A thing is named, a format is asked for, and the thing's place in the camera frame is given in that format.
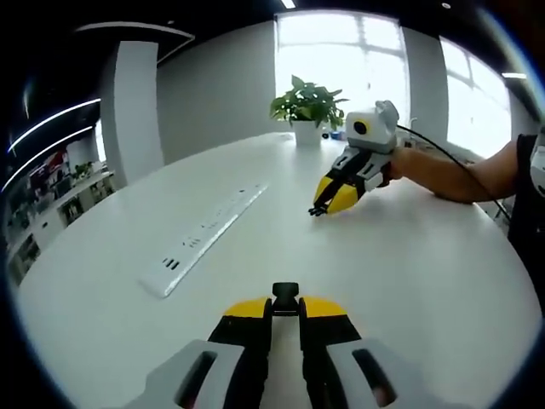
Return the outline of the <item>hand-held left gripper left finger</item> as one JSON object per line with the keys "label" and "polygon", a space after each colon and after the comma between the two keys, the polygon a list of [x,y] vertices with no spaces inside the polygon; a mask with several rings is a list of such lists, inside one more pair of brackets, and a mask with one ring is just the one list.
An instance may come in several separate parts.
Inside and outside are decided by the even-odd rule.
{"label": "hand-held left gripper left finger", "polygon": [[206,340],[193,340],[152,370],[127,408],[258,408],[268,376],[273,302],[239,302]]}

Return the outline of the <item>person's right hand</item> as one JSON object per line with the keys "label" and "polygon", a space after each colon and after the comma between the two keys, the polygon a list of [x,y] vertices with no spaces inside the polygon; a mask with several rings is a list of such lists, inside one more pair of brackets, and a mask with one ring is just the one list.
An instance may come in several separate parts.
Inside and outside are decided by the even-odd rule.
{"label": "person's right hand", "polygon": [[413,153],[413,149],[409,147],[396,147],[393,150],[391,160],[383,171],[384,187],[392,181],[410,177]]}

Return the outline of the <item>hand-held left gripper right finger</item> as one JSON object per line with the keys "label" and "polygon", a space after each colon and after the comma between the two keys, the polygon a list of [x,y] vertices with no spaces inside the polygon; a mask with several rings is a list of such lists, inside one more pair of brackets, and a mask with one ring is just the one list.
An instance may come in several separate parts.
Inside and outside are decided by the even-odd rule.
{"label": "hand-held left gripper right finger", "polygon": [[302,374],[314,408],[429,408],[416,371],[378,340],[362,337],[338,304],[302,297]]}

